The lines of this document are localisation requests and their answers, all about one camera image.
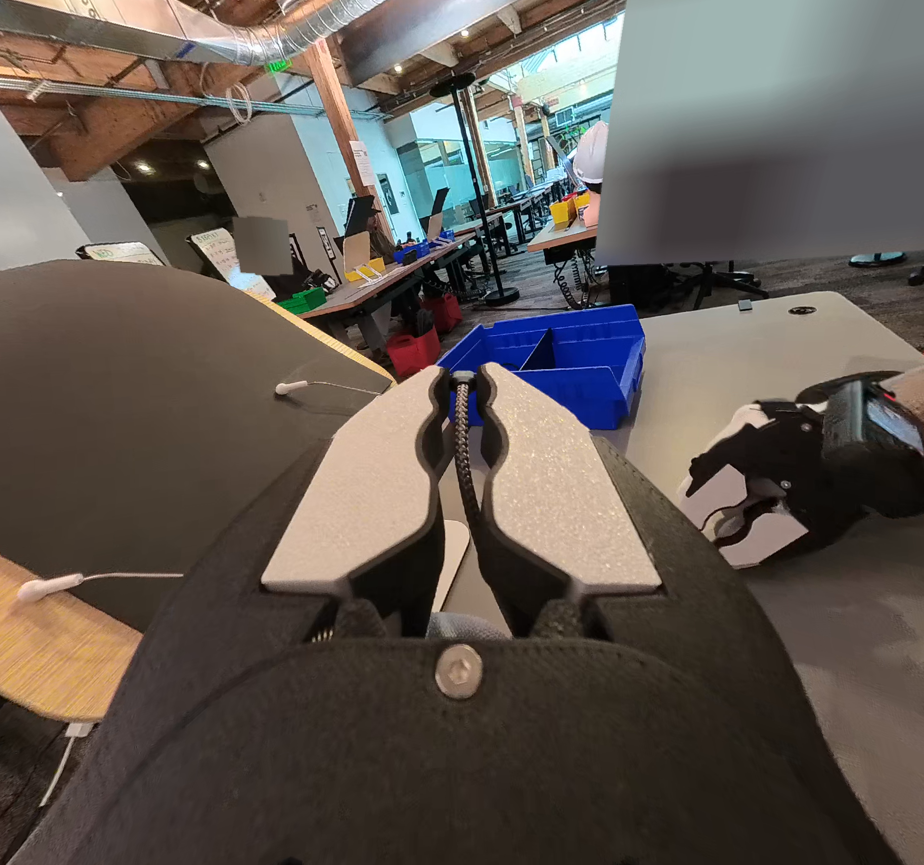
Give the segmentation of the whiteboard on stand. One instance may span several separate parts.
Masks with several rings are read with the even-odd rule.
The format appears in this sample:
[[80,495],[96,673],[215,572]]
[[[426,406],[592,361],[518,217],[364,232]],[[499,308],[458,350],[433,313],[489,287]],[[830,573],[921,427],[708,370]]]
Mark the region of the whiteboard on stand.
[[167,267],[167,262],[157,256],[143,242],[130,240],[118,242],[92,243],[76,249],[77,258],[139,263]]
[[235,241],[228,230],[220,227],[191,234],[187,242],[210,274],[252,297],[275,301],[275,292],[262,276],[241,270]]

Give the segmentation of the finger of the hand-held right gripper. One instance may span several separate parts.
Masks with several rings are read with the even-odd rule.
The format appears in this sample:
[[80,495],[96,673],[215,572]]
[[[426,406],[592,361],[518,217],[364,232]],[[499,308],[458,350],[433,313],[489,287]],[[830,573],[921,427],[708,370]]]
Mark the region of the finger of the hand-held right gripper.
[[729,537],[743,529],[748,498],[746,478],[734,467],[723,467],[696,491],[687,476],[678,490],[683,514],[707,538]]
[[808,534],[782,503],[760,500],[725,510],[713,544],[732,568],[756,568]]

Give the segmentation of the white stand base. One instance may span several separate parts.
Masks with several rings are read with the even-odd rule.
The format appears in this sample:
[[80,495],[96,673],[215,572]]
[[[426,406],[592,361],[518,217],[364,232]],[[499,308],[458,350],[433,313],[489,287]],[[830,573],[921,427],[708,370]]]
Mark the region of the white stand base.
[[434,594],[432,614],[445,610],[445,602],[456,580],[471,542],[468,526],[456,520],[444,520],[444,563]]

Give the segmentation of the blue plastic bin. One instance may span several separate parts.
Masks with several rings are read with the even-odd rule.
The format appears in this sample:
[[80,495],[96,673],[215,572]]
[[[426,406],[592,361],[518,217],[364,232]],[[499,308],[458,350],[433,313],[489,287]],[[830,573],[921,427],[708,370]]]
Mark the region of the blue plastic bin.
[[439,359],[449,372],[497,363],[571,411],[612,431],[639,391],[646,341],[631,305],[605,306],[480,325]]

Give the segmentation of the silver ventilation duct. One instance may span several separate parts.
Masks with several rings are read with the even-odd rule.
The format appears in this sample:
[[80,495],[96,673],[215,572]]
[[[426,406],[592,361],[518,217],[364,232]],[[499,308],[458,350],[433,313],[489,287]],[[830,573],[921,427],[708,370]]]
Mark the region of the silver ventilation duct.
[[305,52],[388,0],[299,0],[275,21],[226,24],[178,0],[1,0],[1,29],[142,59],[268,65]]

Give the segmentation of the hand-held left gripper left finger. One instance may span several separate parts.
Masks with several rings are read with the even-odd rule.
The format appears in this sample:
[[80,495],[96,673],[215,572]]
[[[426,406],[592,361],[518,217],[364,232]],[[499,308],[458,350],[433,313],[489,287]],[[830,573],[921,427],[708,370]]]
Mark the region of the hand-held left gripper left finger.
[[334,434],[260,577],[272,594],[365,600],[423,638],[445,562],[449,373],[431,365]]

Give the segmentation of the long wooden desk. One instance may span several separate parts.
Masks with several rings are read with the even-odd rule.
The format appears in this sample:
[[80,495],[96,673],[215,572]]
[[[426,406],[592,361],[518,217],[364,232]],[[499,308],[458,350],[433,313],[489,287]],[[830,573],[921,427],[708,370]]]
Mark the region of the long wooden desk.
[[329,333],[337,341],[347,342],[347,328],[359,328],[370,351],[385,353],[389,325],[386,323],[393,300],[457,262],[471,237],[441,243],[431,253],[407,266],[392,263],[378,279],[362,284],[342,284],[325,304],[298,316]]

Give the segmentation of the white hard hat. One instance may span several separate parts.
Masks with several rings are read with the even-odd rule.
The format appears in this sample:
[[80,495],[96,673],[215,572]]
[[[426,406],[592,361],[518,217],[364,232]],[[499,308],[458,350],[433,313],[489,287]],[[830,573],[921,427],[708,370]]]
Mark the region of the white hard hat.
[[580,138],[572,167],[577,178],[589,189],[600,190],[603,184],[609,126],[598,121]]

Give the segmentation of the red bag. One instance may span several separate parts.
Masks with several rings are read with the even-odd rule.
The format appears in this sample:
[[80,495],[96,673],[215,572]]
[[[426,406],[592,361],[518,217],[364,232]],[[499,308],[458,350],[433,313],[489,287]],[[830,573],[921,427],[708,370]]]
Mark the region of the red bag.
[[432,327],[421,336],[402,332],[389,337],[386,351],[401,383],[439,360],[441,342],[435,327]]
[[463,322],[463,314],[454,293],[423,297],[421,305],[422,309],[433,315],[434,328],[438,336],[449,334]]

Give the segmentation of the small blue bin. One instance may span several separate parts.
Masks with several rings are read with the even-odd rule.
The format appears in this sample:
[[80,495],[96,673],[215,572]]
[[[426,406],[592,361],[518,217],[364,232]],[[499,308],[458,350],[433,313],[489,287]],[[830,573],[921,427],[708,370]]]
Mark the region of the small blue bin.
[[410,238],[399,244],[393,253],[394,263],[401,266],[410,266],[413,262],[428,257],[433,250],[448,246],[455,241],[455,231],[442,230],[434,239],[422,239],[417,242]]

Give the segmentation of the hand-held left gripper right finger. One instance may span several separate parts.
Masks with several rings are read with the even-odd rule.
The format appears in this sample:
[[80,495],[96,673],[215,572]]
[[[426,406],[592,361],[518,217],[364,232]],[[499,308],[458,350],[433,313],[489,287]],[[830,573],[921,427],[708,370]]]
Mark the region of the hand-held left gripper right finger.
[[662,578],[590,430],[497,363],[477,373],[479,569],[511,633],[552,602],[651,595]]

